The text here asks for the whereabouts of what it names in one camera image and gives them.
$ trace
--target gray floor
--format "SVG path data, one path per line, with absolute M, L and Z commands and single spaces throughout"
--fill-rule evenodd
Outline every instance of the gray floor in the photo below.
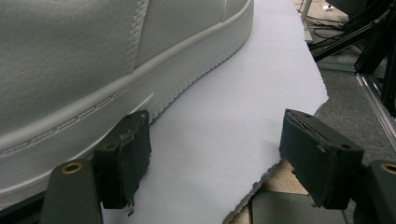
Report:
M 298 8 L 299 1 L 294 3 Z M 309 15 L 336 21 L 347 19 L 338 10 L 324 11 L 321 8 L 324 5 L 326 3 L 322 1 L 314 2 L 309 10 Z M 314 42 L 319 40 L 315 35 L 313 38 Z M 323 62 L 353 64 L 359 54 L 360 51 L 357 48 L 351 47 L 324 59 Z M 385 65 L 385 63 L 381 63 L 375 72 L 376 76 L 382 76 Z M 320 70 L 320 73 L 328 91 L 329 101 L 318 111 L 318 118 L 363 147 L 366 150 L 364 163 L 367 164 L 372 160 L 396 161 L 395 150 L 367 101 L 356 75 L 350 72 L 330 70 Z M 349 223 L 353 223 L 353 209 L 354 204 L 351 203 L 346 210 Z

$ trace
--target paper sheet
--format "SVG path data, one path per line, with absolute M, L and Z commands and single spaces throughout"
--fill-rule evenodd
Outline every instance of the paper sheet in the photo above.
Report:
M 327 99 L 291 0 L 256 0 L 245 46 L 150 127 L 134 214 L 104 210 L 104 222 L 223 223 L 279 162 L 284 110 L 313 114 Z

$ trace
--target floor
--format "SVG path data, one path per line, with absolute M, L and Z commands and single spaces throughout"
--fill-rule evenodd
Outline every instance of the floor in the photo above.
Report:
M 300 8 L 301 0 L 292 0 L 297 9 Z M 338 9 L 325 11 L 323 6 L 328 4 L 322 0 L 314 0 L 309 9 L 308 16 L 332 20 L 347 21 L 347 15 Z M 320 31 L 321 35 L 336 35 L 335 31 Z M 320 38 L 313 35 L 314 43 Z M 350 47 L 341 52 L 322 60 L 327 63 L 349 64 L 356 62 L 361 51 L 356 47 Z M 375 71 L 376 76 L 381 76 L 385 71 L 385 63 L 381 63 Z M 359 146 L 366 149 L 363 162 L 368 164 L 372 160 L 396 161 L 396 153 L 391 146 L 382 126 L 378 122 L 373 109 L 364 95 L 362 87 L 351 72 L 320 70 L 326 85 L 329 101 L 323 105 L 316 116 L 333 127 L 336 131 L 345 135 Z M 291 166 L 287 161 L 282 161 L 276 172 L 263 185 L 263 189 L 279 192 L 307 194 L 291 173 Z M 355 204 L 351 202 L 345 211 L 348 223 L 353 223 L 353 210 Z M 245 207 L 241 213 L 233 219 L 232 224 L 250 224 L 251 215 L 249 207 Z

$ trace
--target white sheet material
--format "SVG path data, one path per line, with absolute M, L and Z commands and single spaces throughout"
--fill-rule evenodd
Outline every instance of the white sheet material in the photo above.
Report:
M 246 45 L 151 126 L 134 214 L 105 210 L 105 223 L 222 223 L 279 162 L 284 110 L 327 99 L 291 0 L 256 0 Z

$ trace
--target shoe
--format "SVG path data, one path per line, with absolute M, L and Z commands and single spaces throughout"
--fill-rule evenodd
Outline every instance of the shoe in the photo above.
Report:
M 155 119 L 247 40 L 252 0 L 0 2 L 0 207 L 89 158 L 121 118 Z

